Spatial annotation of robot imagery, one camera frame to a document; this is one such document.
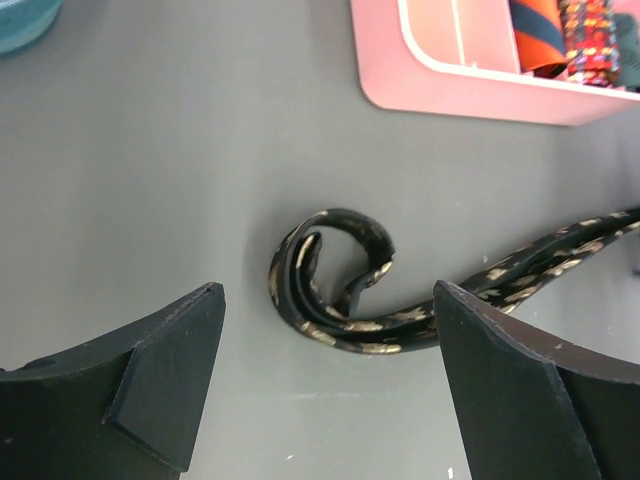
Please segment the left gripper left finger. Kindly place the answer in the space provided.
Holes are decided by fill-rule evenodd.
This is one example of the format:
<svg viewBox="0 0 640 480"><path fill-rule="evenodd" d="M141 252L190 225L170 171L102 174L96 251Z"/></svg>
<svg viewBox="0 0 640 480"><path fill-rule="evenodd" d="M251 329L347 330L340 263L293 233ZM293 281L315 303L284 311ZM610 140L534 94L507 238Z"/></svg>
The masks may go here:
<svg viewBox="0 0 640 480"><path fill-rule="evenodd" d="M177 479L188 471L225 318L211 282L1 374L5 479Z"/></svg>

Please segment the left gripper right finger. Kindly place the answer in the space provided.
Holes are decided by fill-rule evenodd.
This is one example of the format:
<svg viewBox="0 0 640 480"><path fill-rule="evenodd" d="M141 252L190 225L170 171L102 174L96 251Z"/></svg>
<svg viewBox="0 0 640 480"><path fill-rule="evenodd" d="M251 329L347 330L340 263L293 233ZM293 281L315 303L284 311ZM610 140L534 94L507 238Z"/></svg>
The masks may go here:
<svg viewBox="0 0 640 480"><path fill-rule="evenodd" d="M435 319L474 479L636 479L639 367L434 286Z"/></svg>

